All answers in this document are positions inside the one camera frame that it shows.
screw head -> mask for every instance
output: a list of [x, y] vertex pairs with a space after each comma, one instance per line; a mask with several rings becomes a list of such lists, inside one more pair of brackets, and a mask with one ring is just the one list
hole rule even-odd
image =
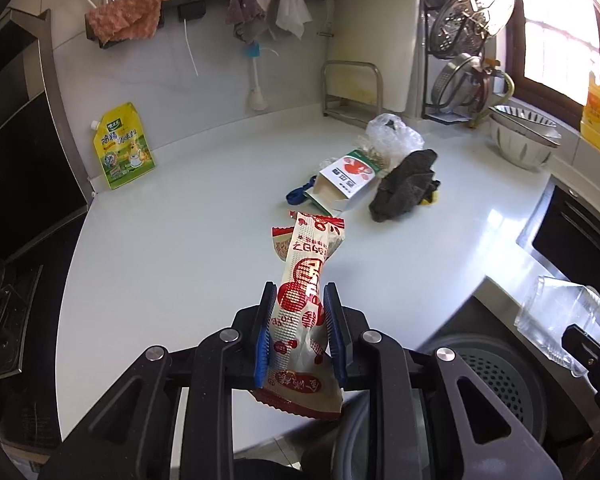
[[362, 339], [364, 339], [367, 343], [375, 344], [382, 341], [382, 335], [375, 330], [367, 330], [365, 333], [363, 333]]
[[164, 357], [164, 348], [161, 346], [152, 346], [146, 350], [144, 357], [149, 359], [149, 361], [159, 361]]
[[456, 353], [451, 348], [438, 348], [436, 350], [436, 357], [441, 361], [453, 361], [456, 358]]
[[224, 341], [225, 343], [231, 343], [238, 339], [239, 336], [240, 333], [233, 328], [225, 328], [220, 333], [220, 339], [222, 339], [222, 341]]

kitchen counter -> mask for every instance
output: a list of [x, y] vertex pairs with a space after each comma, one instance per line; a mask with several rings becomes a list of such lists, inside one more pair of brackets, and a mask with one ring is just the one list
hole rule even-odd
[[[485, 276], [520, 302], [547, 274], [516, 238], [549, 175], [508, 163], [479, 132], [430, 121], [419, 129], [439, 155], [438, 202], [378, 224], [370, 192], [345, 213], [346, 240], [322, 274], [344, 305], [407, 348], [431, 336]], [[270, 228], [292, 224], [286, 193], [361, 133], [322, 117], [317, 105], [267, 114], [156, 150], [155, 170], [97, 194], [60, 313], [63, 437], [145, 348], [195, 346], [257, 304], [266, 281], [279, 282]], [[247, 392], [234, 392], [233, 406], [236, 450], [308, 421]]]

dish rack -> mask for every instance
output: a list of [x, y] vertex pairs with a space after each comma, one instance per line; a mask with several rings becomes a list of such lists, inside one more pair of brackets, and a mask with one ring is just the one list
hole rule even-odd
[[[361, 66], [373, 71], [376, 76], [376, 106], [329, 94], [327, 90], [327, 69], [333, 65]], [[320, 71], [320, 81], [322, 84], [322, 114], [325, 117], [331, 116], [345, 123], [366, 128], [367, 123], [371, 119], [382, 114], [384, 109], [384, 83], [379, 68], [373, 63], [336, 59], [328, 60], [324, 63]]]

white box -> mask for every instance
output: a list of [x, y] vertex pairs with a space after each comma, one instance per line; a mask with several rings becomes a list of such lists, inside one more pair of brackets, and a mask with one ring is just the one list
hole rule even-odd
[[362, 152], [353, 150], [328, 165], [305, 191], [315, 205], [330, 216], [339, 216], [369, 190], [380, 168]]

white wall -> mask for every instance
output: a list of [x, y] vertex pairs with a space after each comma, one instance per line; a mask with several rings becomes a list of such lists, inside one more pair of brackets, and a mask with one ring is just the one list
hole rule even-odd
[[[302, 41], [294, 36], [274, 42], [265, 33], [258, 60], [260, 85], [269, 101], [267, 112], [320, 101], [320, 67], [326, 38], [316, 32], [324, 23], [326, 4], [306, 0], [314, 17]], [[253, 85], [250, 60], [243, 44], [224, 24], [226, 1], [208, 2], [201, 20], [187, 22], [189, 42], [198, 67], [189, 59], [184, 28], [174, 11], [151, 40], [127, 41], [101, 50], [84, 35], [85, 0], [13, 0], [32, 14], [52, 11], [52, 39], [58, 81], [69, 124], [91, 178], [102, 169], [93, 149], [91, 121], [126, 101], [140, 113], [151, 148], [255, 115], [246, 98]]]

